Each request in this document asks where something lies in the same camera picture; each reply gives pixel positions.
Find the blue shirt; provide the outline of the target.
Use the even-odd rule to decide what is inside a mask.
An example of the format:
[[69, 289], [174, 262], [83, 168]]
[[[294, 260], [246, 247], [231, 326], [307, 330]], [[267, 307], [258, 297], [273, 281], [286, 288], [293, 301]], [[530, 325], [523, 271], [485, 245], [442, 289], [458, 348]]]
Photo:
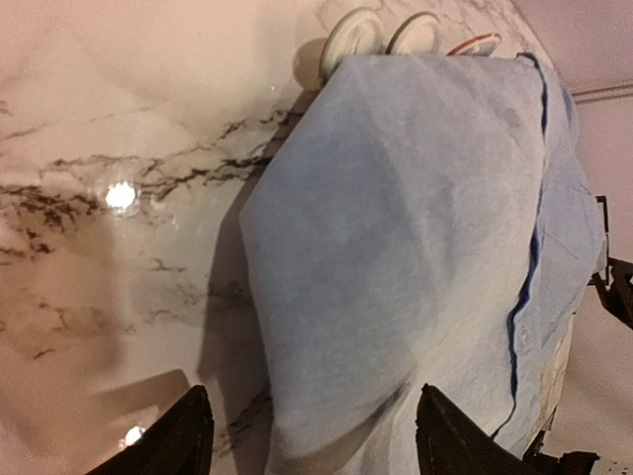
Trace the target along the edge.
[[574, 101], [534, 55], [346, 59], [241, 210], [270, 474], [415, 474], [438, 387], [528, 447], [598, 264]]

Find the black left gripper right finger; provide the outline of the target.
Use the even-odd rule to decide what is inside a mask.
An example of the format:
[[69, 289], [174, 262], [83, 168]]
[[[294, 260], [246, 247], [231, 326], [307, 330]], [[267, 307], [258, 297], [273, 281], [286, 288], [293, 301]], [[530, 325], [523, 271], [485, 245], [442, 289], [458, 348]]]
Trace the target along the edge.
[[415, 442], [423, 475], [535, 474], [498, 446], [447, 396], [424, 385], [416, 411]]

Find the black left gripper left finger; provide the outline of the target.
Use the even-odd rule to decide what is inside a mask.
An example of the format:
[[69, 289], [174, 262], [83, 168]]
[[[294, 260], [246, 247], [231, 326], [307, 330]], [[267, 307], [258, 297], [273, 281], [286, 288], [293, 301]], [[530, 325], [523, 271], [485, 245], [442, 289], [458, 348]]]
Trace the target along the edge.
[[189, 389], [133, 445], [88, 475], [209, 475], [214, 418], [206, 388]]

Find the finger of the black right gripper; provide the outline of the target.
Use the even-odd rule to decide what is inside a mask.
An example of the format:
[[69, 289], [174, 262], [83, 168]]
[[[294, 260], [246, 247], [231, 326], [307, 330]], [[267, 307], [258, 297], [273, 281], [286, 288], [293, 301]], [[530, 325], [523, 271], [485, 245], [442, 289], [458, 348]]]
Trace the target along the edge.
[[601, 210], [605, 242], [596, 272], [589, 286], [594, 286], [602, 307], [629, 329], [632, 328], [632, 263], [610, 255], [608, 201], [595, 197]]

